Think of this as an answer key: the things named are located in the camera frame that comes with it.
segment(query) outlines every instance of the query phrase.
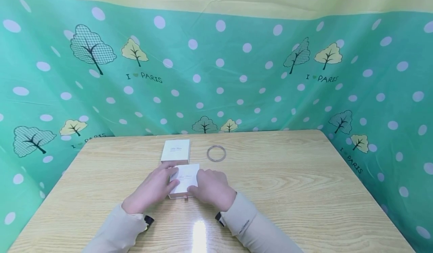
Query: wood grain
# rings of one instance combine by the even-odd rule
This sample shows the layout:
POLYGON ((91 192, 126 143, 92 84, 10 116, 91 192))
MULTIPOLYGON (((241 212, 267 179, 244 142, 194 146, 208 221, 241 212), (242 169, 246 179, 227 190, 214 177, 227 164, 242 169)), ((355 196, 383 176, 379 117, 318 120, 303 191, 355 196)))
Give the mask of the wood grain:
MULTIPOLYGON (((80 252, 157 167, 165 140, 185 138, 191 163, 224 171, 304 252, 413 252, 318 130, 92 139, 9 252, 80 252), (211 145, 225 147, 224 161, 207 159, 211 145)), ((156 222, 130 252, 247 252, 216 213, 194 198, 167 199, 147 212, 156 222)))

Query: beige sleeve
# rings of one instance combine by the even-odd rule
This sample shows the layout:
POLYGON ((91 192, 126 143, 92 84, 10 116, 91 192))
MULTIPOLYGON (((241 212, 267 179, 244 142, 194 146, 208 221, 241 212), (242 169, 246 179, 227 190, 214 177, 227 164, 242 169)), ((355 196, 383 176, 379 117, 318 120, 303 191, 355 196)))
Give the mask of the beige sleeve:
POLYGON ((237 193, 231 208, 221 212, 221 216, 232 235, 251 253, 302 253, 294 241, 241 193, 237 193))
POLYGON ((127 214, 119 204, 82 253, 126 253, 146 227, 142 214, 127 214))

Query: white polka dot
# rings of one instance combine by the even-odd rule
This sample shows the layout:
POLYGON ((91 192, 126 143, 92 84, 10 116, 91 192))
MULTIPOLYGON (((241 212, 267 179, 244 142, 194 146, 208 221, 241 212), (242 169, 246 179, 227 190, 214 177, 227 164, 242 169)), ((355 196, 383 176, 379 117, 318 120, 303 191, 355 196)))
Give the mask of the white polka dot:
POLYGON ((163 19, 162 16, 157 16, 153 19, 153 23, 155 24, 155 26, 159 29, 165 28, 165 20, 163 19))
POLYGON ((378 180, 379 180, 380 182, 383 182, 384 179, 385 179, 385 175, 384 175, 383 173, 378 173, 378 180))
POLYGON ((433 32, 433 21, 428 22, 428 23, 424 26, 424 32, 425 32, 425 33, 432 33, 432 32, 433 32))
POLYGON ((405 61, 402 61, 397 64, 397 70, 398 71, 406 71, 406 69, 409 67, 409 64, 405 61))
POLYGON ((60 139, 63 141, 69 141, 72 139, 72 137, 71 136, 61 136, 60 139))
POLYGON ((89 70, 89 73, 90 73, 93 77, 96 77, 96 78, 101 77, 101 75, 100 75, 97 71, 95 71, 95 70, 90 69, 90 70, 89 70))
POLYGON ((419 126, 419 128, 418 128, 418 134, 420 136, 424 136, 425 133, 427 133, 427 125, 423 124, 423 125, 419 126))
POLYGON ((218 20, 215 27, 217 31, 222 32, 226 29, 226 23, 223 20, 218 20))
POLYGON ((89 117, 88 117, 88 116, 85 116, 85 115, 80 116, 80 118, 79 118, 79 121, 81 121, 81 122, 86 122, 86 121, 88 121, 88 120, 89 120, 89 117))
POLYGON ((196 50, 196 49, 197 49, 197 46, 198 46, 198 43, 197 43, 196 40, 191 39, 191 40, 188 41, 188 47, 189 47, 190 49, 192 49, 192 50, 196 50))
POLYGON ((373 75, 373 71, 370 69, 367 69, 362 73, 362 76, 364 76, 364 77, 370 77, 372 75, 373 75))
POLYGON ((74 33, 70 30, 64 30, 63 35, 66 37, 66 39, 71 40, 74 37, 74 33))
POLYGON ((42 121, 51 121, 53 120, 53 117, 51 115, 48 114, 43 114, 39 117, 42 121))
POLYGON ((16 175, 14 176, 14 179, 13 179, 14 184, 19 185, 19 184, 21 184, 23 181, 24 181, 24 177, 23 177, 21 174, 16 174, 16 175))
POLYGON ((44 162, 44 163, 49 163, 49 162, 51 162, 53 160, 53 157, 51 156, 51 155, 48 155, 48 156, 45 156, 43 159, 42 159, 42 162, 44 162))
POLYGON ((391 43, 392 38, 391 37, 384 37, 381 41, 380 41, 380 45, 381 46, 387 46, 391 43))
POLYGON ((432 163, 425 163, 424 164, 424 171, 427 174, 433 175, 433 164, 432 163))
POLYGON ((374 24, 371 26, 371 30, 375 30, 381 21, 382 19, 377 19, 376 22, 374 22, 374 24))
POLYGON ((355 102, 356 100, 358 100, 358 97, 356 97, 356 95, 351 95, 348 99, 350 102, 355 102))
POLYGON ((23 87, 14 87, 12 91, 19 96, 26 96, 29 94, 29 90, 23 87))
POLYGON ((123 92, 126 94, 132 94, 134 92, 134 89, 130 86, 126 86, 125 88, 123 88, 123 92))
POLYGON ((343 48, 343 46, 344 46, 344 40, 339 39, 339 40, 336 41, 336 43, 337 43, 337 46, 338 46, 339 48, 343 48))
POLYGON ((246 44, 244 44, 244 45, 242 46, 242 50, 243 50, 245 53, 249 53, 249 52, 251 51, 252 48, 253 48, 253 47, 251 46, 251 43, 246 43, 246 44))
POLYGON ((25 2, 24 0, 20 0, 20 3, 26 9, 26 11, 32 12, 32 9, 29 7, 29 5, 27 4, 27 2, 25 2))
POLYGON ((245 75, 239 77, 239 81, 242 82, 242 83, 245 83, 247 81, 247 79, 248 79, 248 77, 245 76, 245 75))
POLYGON ((430 232, 428 232, 428 230, 426 230, 425 228, 423 228, 421 226, 416 227, 416 232, 418 232, 418 234, 421 235, 422 238, 425 238, 425 239, 431 238, 430 232))
POLYGON ((51 50, 53 50, 54 54, 56 54, 56 56, 60 57, 60 53, 59 51, 57 51, 56 48, 54 48, 53 46, 51 46, 51 50))
POLYGON ((419 102, 419 101, 421 101, 422 99, 424 99, 424 92, 422 92, 422 91, 416 91, 416 92, 412 95, 412 99, 413 99, 415 102, 419 102))
POLYGON ((140 41, 137 37, 135 37, 134 35, 131 35, 130 37, 137 45, 140 45, 140 41))
POLYGON ((396 153, 395 159, 397 160, 397 162, 401 162, 403 160, 403 154, 401 152, 396 153))
POLYGON ((322 30, 322 28, 324 27, 324 22, 322 21, 322 22, 320 22, 318 25, 317 25, 317 27, 316 27, 316 31, 321 31, 322 30))
POLYGON ((20 25, 19 25, 17 22, 14 22, 14 21, 9 20, 9 19, 3 21, 3 26, 4 26, 7 30, 9 30, 9 31, 11 31, 11 32, 14 32, 14 33, 18 33, 18 32, 21 31, 21 27, 20 27, 20 25))
POLYGON ((274 65, 274 63, 273 63, 273 62, 271 62, 271 61, 268 61, 268 62, 266 62, 266 64, 265 64, 265 69, 266 69, 266 70, 269 70, 270 68, 272 68, 272 67, 273 67, 273 65, 274 65))
POLYGON ((376 95, 376 100, 377 100, 378 102, 383 102, 383 100, 385 100, 385 94, 383 94, 383 93, 379 93, 379 94, 377 94, 377 95, 376 95))
POLYGON ((164 59, 162 61, 162 64, 166 67, 166 68, 173 68, 173 62, 170 59, 164 59))
POLYGON ((15 213, 10 212, 5 217, 5 225, 10 225, 15 220, 15 213))
POLYGON ((282 31, 283 31, 283 26, 282 25, 276 25, 274 27, 273 33, 275 36, 279 36, 282 31))
POLYGON ((62 98, 63 100, 69 100, 72 98, 72 94, 70 94, 68 92, 62 92, 60 94, 60 98, 62 98))
POLYGON ((391 120, 390 122, 388 122, 388 128, 390 128, 391 130, 396 130, 398 128, 398 123, 391 120))
POLYGON ((114 104, 116 102, 116 100, 113 97, 108 97, 107 99, 105 99, 109 104, 114 104))
POLYGON ((192 81, 198 83, 201 81, 201 77, 199 74, 194 74, 194 76, 192 77, 192 81))
POLYGON ((407 190, 406 187, 402 186, 399 188, 398 192, 400 193, 400 196, 407 198, 409 195, 409 191, 407 190))
POLYGON ((372 153, 375 153, 378 150, 378 148, 374 144, 369 144, 368 150, 371 151, 372 153))

